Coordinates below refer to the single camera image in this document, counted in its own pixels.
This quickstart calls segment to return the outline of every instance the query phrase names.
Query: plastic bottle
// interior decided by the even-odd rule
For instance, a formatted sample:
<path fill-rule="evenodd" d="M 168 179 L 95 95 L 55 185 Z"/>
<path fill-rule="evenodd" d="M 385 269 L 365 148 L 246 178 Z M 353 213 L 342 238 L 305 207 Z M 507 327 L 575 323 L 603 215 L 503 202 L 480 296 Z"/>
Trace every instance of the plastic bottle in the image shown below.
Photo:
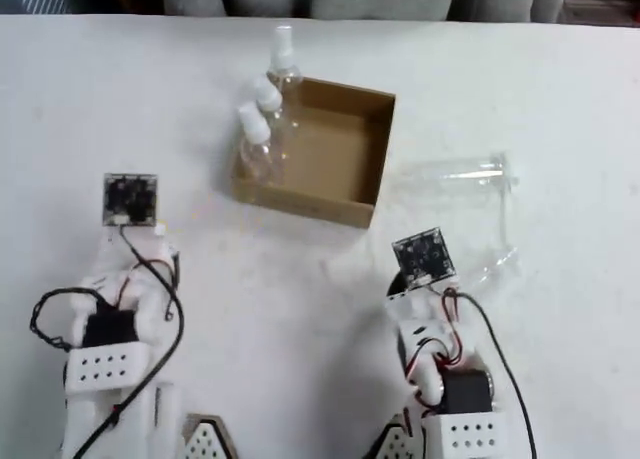
<path fill-rule="evenodd" d="M 249 174 L 258 182 L 281 183 L 282 155 L 271 143 L 271 129 L 254 102 L 238 107 L 244 132 L 240 157 Z"/>
<path fill-rule="evenodd" d="M 287 145 L 295 135 L 296 126 L 283 107 L 282 94 L 265 76 L 256 79 L 254 89 L 258 107 L 271 128 L 271 142 L 286 159 Z"/>
<path fill-rule="evenodd" d="M 297 89 L 302 74 L 295 64 L 293 30 L 290 25 L 276 27 L 271 46 L 271 67 L 267 77 L 282 93 L 287 102 L 297 102 Z"/>

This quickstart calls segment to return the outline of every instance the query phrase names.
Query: white bottle cap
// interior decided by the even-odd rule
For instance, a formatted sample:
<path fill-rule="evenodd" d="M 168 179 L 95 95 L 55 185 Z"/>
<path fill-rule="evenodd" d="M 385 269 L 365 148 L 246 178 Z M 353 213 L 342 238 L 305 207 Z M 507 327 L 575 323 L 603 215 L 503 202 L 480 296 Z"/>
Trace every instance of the white bottle cap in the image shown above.
<path fill-rule="evenodd" d="M 238 107 L 238 116 L 247 140 L 251 144 L 262 144 L 271 139 L 271 129 L 262 117 L 255 102 L 247 102 Z"/>
<path fill-rule="evenodd" d="M 265 112 L 275 112 L 282 107 L 282 94 L 267 76 L 261 76 L 253 84 L 258 106 Z"/>
<path fill-rule="evenodd" d="M 271 68 L 279 71 L 293 66 L 293 30 L 288 24 L 278 26 L 273 34 Z"/>

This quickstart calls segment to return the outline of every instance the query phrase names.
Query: open cardboard box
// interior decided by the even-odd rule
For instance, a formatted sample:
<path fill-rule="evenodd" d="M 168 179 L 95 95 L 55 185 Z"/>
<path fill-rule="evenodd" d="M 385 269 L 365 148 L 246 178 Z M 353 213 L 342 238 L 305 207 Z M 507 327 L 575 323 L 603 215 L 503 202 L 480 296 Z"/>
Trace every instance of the open cardboard box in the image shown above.
<path fill-rule="evenodd" d="M 367 228 L 378 200 L 395 96 L 305 78 L 282 185 L 258 184 L 236 153 L 237 200 Z"/>

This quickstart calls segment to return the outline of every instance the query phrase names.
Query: transparent plastic container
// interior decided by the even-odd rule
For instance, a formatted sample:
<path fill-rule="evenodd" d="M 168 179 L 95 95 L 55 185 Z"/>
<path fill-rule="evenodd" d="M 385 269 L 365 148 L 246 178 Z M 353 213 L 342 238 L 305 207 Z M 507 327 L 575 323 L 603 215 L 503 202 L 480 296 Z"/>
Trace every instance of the transparent plastic container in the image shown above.
<path fill-rule="evenodd" d="M 282 94 L 292 116 L 296 116 L 300 105 L 299 86 L 304 78 L 295 64 L 293 30 L 290 25 L 278 26 L 274 31 L 271 66 L 267 77 Z"/>
<path fill-rule="evenodd" d="M 284 108 L 282 94 L 266 77 L 256 79 L 254 89 L 258 107 L 271 129 L 271 142 L 281 152 L 282 159 L 286 160 L 297 124 Z"/>
<path fill-rule="evenodd" d="M 417 184 L 424 194 L 508 193 L 518 184 L 505 154 L 422 163 L 411 167 L 399 179 L 403 176 Z"/>
<path fill-rule="evenodd" d="M 262 184 L 281 184 L 283 180 L 282 153 L 271 142 L 269 125 L 255 103 L 238 108 L 243 136 L 240 157 L 251 177 Z"/>
<path fill-rule="evenodd" d="M 519 255 L 509 237 L 509 216 L 518 183 L 504 153 L 422 162 L 388 179 L 403 202 L 433 211 L 459 285 L 474 293 L 495 289 L 517 275 Z"/>

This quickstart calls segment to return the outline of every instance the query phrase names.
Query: white tabletop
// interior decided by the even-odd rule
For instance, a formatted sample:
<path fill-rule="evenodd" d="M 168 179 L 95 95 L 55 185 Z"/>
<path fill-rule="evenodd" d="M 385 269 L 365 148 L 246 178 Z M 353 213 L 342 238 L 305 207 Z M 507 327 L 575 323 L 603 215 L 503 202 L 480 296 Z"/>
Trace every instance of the white tabletop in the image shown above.
<path fill-rule="evenodd" d="M 159 174 L 160 217 L 182 251 L 186 334 L 169 372 L 189 409 L 223 416 L 244 458 L 360 457 L 406 392 L 381 312 L 390 243 L 437 225 L 454 244 L 479 235 L 467 216 L 449 232 L 409 200 L 420 185 L 407 177 L 504 150 L 522 182 L 522 271 L 481 299 L 540 457 L 634 456 L 640 31 L 297 22 L 308 76 L 397 94 L 379 204 L 360 231 L 228 196 L 233 108 L 266 68 L 272 26 L 0 17 L 0 455 L 45 457 L 61 440 L 64 355 L 29 333 L 31 309 L 87 271 L 102 175 L 140 171 Z M 66 331 L 65 304 L 48 316 Z M 525 458 L 502 393 L 512 457 Z"/>

